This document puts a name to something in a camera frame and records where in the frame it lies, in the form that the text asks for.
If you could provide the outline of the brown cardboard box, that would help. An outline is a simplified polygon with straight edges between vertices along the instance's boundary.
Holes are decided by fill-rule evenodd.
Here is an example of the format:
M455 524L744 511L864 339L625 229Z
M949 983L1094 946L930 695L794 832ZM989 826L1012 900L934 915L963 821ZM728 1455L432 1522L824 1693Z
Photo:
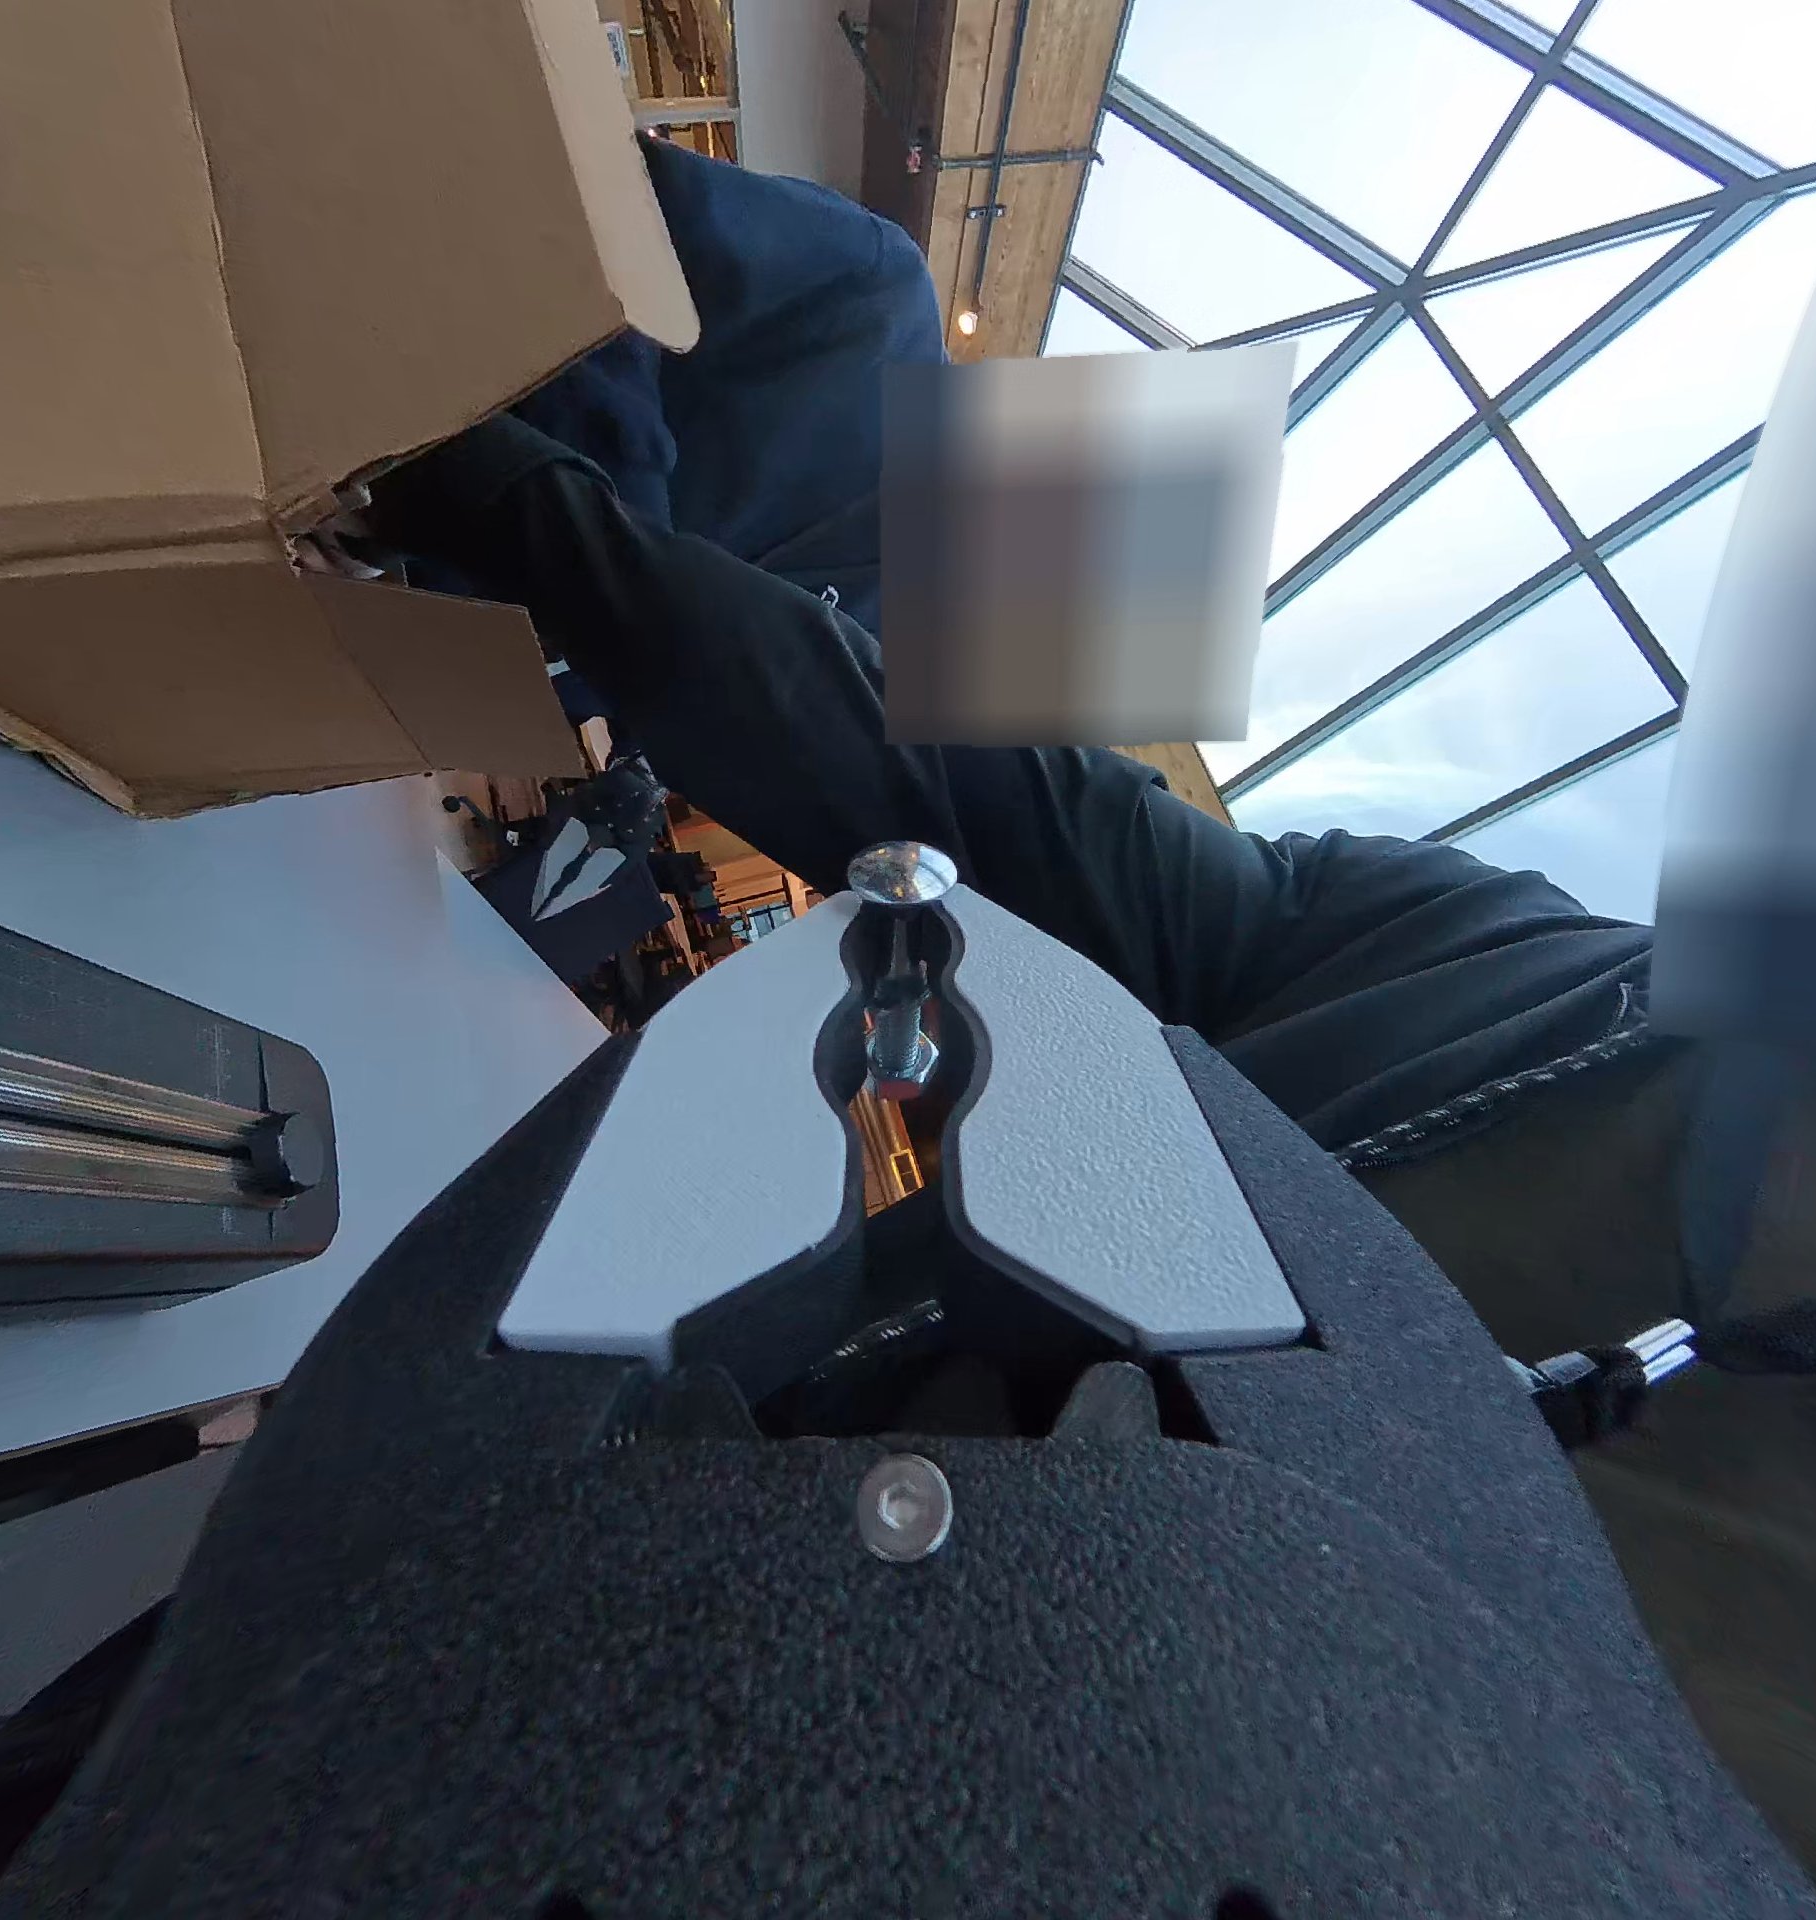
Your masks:
M0 741L136 817L567 778L527 611L293 540L700 336L595 2L0 2Z

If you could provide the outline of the pale blurred object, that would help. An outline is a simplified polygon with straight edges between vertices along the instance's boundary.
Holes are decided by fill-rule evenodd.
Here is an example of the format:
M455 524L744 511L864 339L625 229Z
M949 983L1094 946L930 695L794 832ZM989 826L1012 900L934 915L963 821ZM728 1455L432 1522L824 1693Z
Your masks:
M1687 690L1651 1012L1668 1034L1816 1050L1816 293Z

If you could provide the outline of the skylight window frame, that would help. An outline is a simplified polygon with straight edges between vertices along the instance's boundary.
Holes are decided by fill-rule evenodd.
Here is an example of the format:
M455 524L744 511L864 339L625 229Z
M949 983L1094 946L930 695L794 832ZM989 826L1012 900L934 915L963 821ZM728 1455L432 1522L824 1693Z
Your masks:
M1648 923L1813 285L1816 2L1130 2L1044 349L1298 355L1200 800Z

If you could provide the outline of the white desk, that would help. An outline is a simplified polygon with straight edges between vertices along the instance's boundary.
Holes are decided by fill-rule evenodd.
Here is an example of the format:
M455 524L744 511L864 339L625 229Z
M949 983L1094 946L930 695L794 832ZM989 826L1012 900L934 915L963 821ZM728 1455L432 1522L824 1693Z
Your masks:
M136 821L0 746L0 925L303 1045L343 1215L303 1267L0 1326L0 1455L277 1388L373 1257L605 1028L445 857L424 778Z

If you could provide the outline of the person's black jacket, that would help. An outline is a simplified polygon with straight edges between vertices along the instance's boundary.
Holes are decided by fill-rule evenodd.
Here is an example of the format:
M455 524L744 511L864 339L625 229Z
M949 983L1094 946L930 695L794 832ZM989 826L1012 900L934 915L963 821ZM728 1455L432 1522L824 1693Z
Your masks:
M1231 829L1104 746L894 746L875 641L785 584L779 605L785 715L762 745L782 866L835 879L868 844L934 844L1349 1167L1672 1063L1648 925L1450 844Z

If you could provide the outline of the silver bolt with nut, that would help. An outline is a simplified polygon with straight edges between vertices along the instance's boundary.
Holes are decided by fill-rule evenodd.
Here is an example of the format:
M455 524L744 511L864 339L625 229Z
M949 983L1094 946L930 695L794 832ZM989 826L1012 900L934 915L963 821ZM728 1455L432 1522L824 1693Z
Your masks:
M953 857L922 839L880 839L846 866L835 1074L859 1068L860 1091L880 1101L915 1103L943 1088L943 1050L953 1041L949 990L959 958L949 906L959 883Z

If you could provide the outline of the navy blue hooded garment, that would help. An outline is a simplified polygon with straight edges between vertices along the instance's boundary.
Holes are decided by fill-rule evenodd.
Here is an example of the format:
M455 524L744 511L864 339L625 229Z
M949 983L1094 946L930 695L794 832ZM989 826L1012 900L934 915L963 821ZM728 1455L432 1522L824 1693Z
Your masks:
M639 140L700 336L625 329L515 418L598 462L657 529L700 537L880 636L882 374L943 359L922 250L809 182Z

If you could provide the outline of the person's right forearm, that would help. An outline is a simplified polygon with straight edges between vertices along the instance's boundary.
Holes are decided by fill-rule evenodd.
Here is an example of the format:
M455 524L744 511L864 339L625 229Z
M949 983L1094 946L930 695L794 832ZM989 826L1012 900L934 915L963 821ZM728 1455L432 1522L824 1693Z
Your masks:
M373 482L370 529L528 611L617 745L810 891L900 829L880 645L828 600L663 533L523 418L485 418Z

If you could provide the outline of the black metal part with chrome rods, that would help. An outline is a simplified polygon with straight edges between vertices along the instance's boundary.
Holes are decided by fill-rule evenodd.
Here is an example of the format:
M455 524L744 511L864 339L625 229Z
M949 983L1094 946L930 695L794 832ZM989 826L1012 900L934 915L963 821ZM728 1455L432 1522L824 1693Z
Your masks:
M0 925L0 1317L227 1289L336 1229L306 1047Z

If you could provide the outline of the dark object with white wedges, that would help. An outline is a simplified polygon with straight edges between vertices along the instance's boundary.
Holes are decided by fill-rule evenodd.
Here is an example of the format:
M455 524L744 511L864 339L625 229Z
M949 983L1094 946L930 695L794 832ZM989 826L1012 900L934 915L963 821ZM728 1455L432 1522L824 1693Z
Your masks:
M578 983L667 923L651 873L663 821L664 785L642 758L617 758L477 887L560 983Z

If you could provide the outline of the wooden ceiling beam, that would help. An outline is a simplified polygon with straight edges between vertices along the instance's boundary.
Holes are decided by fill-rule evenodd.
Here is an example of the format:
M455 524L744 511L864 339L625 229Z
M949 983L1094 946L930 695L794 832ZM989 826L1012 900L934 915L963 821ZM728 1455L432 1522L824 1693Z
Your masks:
M864 83L860 205L936 281L959 361L1038 359L1133 2L868 2L840 32ZM951 331L976 308L974 339Z

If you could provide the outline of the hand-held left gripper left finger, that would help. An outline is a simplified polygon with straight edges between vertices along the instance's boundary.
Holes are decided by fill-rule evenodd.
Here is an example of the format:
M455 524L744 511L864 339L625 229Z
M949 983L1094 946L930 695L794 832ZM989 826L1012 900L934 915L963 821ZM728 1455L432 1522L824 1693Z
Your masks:
M835 894L648 1024L504 1312L515 1350L667 1367L694 1317L828 1256L860 1150L820 1045L850 995Z

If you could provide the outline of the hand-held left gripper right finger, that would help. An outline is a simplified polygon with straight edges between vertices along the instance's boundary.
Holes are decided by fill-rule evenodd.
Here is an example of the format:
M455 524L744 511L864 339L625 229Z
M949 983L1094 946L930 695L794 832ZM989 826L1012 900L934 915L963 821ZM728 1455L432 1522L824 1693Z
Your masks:
M1298 1343L1303 1300L1161 1024L983 894L943 908L987 1074L953 1140L965 1233L1139 1356Z

